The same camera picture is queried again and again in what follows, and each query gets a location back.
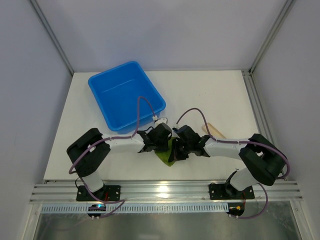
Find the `left aluminium frame post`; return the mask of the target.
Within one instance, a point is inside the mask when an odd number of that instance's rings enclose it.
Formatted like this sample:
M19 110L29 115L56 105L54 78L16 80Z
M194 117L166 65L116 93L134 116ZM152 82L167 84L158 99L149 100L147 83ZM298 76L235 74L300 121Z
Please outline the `left aluminium frame post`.
M38 19L40 20L42 26L44 27L46 33L48 34L51 42L53 43L55 49L57 50L61 60L63 61L64 65L66 66L66 68L68 69L68 72L71 74L71 76L74 75L75 71L65 53L65 51L63 50L56 34L54 33L47 17L45 16L42 8L40 7L39 3L36 0L28 0L28 2L30 3L31 7L33 8L36 16L38 17Z

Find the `blue plastic bin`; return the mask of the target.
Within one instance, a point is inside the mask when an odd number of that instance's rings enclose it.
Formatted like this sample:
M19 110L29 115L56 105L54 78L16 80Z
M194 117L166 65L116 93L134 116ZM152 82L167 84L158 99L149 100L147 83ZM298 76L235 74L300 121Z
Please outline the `blue plastic bin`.
M147 125L166 108L166 102L136 61L129 61L88 79L88 86L108 128L128 134Z

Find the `right aluminium side rail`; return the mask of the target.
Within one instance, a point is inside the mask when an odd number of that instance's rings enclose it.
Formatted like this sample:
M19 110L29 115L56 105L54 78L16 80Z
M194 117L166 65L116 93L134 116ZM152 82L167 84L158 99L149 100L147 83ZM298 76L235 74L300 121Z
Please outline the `right aluminium side rail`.
M273 148L276 148L275 138L267 121L266 111L264 110L262 99L254 82L254 77L249 70L242 70L241 74L248 94L258 133L263 135L273 146Z

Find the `aluminium frame post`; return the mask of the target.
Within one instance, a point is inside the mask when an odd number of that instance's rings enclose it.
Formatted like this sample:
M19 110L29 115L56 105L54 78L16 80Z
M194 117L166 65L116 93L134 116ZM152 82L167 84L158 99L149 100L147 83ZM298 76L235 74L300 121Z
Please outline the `aluminium frame post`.
M68 72L71 74L71 76L74 75L75 71L65 53L65 51L63 50L56 34L54 33L47 17L45 16L42 8L40 7L39 3L36 0L28 0L28 2L30 3L31 7L33 8L36 16L38 17L38 19L40 20L42 26L44 27L46 33L48 34L51 42L53 43L55 49L57 50L61 60L63 61L64 65L66 66L66 68L68 69Z
M248 72L252 75L255 70L257 69L259 63L263 59L264 55L266 54L267 50L271 46L272 42L274 41L275 37L277 36L278 32L280 31L282 25L284 24L286 18L288 17L291 9L295 5L296 0L285 0L283 6L281 7L279 13L277 14L274 22L272 23L265 39L263 40L254 60L249 68Z

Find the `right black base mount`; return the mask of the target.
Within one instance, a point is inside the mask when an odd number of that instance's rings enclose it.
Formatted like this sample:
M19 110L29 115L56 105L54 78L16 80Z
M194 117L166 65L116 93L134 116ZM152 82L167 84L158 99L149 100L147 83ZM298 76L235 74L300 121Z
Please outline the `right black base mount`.
M244 190L236 190L230 184L210 183L208 185L209 197L211 200L253 200L255 194L252 186Z

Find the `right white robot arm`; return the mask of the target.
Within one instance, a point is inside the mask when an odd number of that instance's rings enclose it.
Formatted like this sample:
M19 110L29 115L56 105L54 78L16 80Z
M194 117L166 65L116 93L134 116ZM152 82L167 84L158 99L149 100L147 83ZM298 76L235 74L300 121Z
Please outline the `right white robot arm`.
M234 171L223 188L230 199L237 199L253 185L272 186L288 163L286 156L264 136L255 133L248 139L231 140L200 136L190 126L174 128L170 162L186 160L189 154L198 157L226 157L242 161L245 168Z

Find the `beige cutlery tray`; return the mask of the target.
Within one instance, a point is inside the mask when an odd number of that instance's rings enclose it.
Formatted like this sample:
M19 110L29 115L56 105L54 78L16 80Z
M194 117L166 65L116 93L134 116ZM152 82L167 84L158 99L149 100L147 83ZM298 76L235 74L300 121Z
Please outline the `beige cutlery tray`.
M214 136L215 138L220 138L220 139L226 139L226 137L217 129L215 128L212 124L210 124L209 122L207 123L207 125L203 125L202 126L202 130L206 133L206 134L210 134L212 136Z

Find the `right aluminium frame post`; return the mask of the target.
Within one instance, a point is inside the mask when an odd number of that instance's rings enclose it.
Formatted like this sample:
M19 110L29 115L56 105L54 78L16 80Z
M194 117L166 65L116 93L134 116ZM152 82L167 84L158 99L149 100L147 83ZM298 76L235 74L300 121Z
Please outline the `right aluminium frame post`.
M278 32L280 31L282 25L284 24L286 18L288 17L291 9L295 5L296 0L285 0L283 6L281 7L279 13L277 14L274 22L272 23L265 39L263 40L254 60L249 68L248 72L252 75L255 70L257 69L259 63L263 59L264 55L266 54L267 50L271 46L272 42L274 41L275 37L277 36Z

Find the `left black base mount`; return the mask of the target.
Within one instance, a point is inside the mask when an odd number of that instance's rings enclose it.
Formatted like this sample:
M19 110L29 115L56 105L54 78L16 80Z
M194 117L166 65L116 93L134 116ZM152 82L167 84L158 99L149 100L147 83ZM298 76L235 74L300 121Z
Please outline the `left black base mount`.
M120 185L105 185L103 188L92 193L97 199L103 202L116 202L120 200L121 186ZM76 201L78 202L91 202L96 201L87 191L84 185L77 189Z

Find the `aluminium front rail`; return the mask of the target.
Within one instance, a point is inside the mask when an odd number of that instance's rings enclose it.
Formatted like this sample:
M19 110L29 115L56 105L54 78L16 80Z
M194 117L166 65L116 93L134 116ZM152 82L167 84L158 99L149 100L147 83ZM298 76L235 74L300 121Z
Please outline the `aluminium front rail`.
M127 203L209 203L209 184L213 180L173 181L106 181L106 185L120 186L120 199ZM295 181L277 180L264 187L268 200L301 201L302 192ZM31 204L75 203L77 188L72 180L47 181L36 184L31 193Z

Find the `green paper napkin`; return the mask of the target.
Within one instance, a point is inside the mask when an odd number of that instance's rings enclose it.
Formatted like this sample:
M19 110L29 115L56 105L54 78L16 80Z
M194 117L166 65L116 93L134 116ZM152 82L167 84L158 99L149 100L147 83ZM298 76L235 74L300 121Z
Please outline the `green paper napkin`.
M175 142L175 137L171 138L168 141L168 150L167 151L155 151L156 156L168 167L171 167L175 163L175 154L173 150L173 145Z

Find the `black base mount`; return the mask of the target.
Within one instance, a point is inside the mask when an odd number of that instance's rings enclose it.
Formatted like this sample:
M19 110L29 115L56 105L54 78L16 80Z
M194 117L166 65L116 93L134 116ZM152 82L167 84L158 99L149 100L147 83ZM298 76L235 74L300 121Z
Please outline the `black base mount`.
M209 197L211 200L253 200L255 194L252 186L244 190L236 190L230 184L210 183L208 185Z
M116 202L120 200L121 186L120 185L105 185L103 188L92 193L97 199L103 202ZM78 202L91 202L96 201L87 191L84 185L77 189L76 201Z

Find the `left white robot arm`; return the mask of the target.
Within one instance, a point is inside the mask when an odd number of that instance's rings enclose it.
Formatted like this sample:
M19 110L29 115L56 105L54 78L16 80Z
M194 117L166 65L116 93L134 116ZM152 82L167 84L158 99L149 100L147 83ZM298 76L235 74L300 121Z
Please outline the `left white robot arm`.
M103 183L98 168L109 154L145 153L167 151L172 130L160 123L149 131L136 130L133 135L103 135L91 128L72 145L66 153L72 162L68 173L76 174L84 185L85 196L92 201L106 203L109 188Z

